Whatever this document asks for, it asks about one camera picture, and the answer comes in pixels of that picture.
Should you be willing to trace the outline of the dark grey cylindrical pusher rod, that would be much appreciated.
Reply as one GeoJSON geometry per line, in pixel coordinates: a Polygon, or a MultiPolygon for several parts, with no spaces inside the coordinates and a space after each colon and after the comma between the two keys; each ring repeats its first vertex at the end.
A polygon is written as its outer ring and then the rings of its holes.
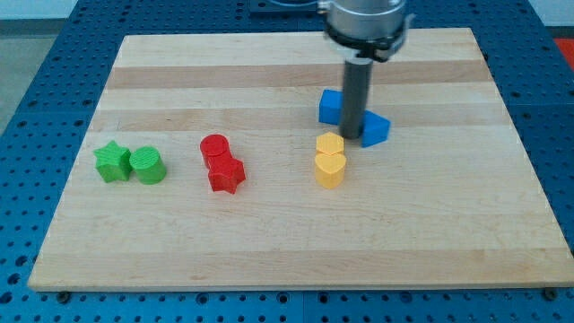
{"type": "Polygon", "coordinates": [[[372,66],[370,59],[344,63],[339,132],[346,139],[356,139],[362,134],[372,66]]]}

